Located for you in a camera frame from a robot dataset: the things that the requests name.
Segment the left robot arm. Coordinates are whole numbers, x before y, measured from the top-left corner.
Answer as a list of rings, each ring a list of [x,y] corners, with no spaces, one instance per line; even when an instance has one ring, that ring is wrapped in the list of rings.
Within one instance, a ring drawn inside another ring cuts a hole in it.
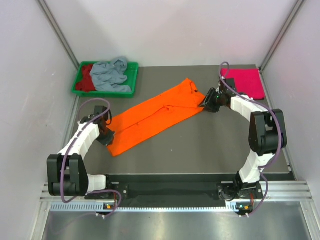
[[[92,144],[97,141],[104,147],[111,145],[115,132],[108,126],[112,123],[111,110],[96,106],[93,114],[80,120],[78,129],[68,144],[57,154],[47,158],[47,184],[51,196],[83,197],[97,192],[109,198],[114,191],[106,175],[88,174],[84,159]]]

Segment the orange t shirt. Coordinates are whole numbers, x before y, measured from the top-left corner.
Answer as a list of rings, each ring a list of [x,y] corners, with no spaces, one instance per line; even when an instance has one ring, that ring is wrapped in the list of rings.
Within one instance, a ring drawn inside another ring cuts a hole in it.
[[[196,84],[186,78],[177,86],[114,116],[109,128],[115,132],[107,148],[119,156],[164,130],[203,111],[204,100]]]

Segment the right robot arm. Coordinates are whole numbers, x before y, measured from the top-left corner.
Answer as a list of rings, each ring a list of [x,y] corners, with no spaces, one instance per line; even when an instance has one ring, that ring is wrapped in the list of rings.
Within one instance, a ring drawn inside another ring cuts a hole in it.
[[[238,93],[232,78],[221,80],[218,88],[210,88],[199,107],[211,113],[228,107],[249,121],[249,155],[232,184],[218,185],[219,197],[232,201],[257,193],[264,169],[287,145],[284,113],[280,109],[271,110],[249,96]]]

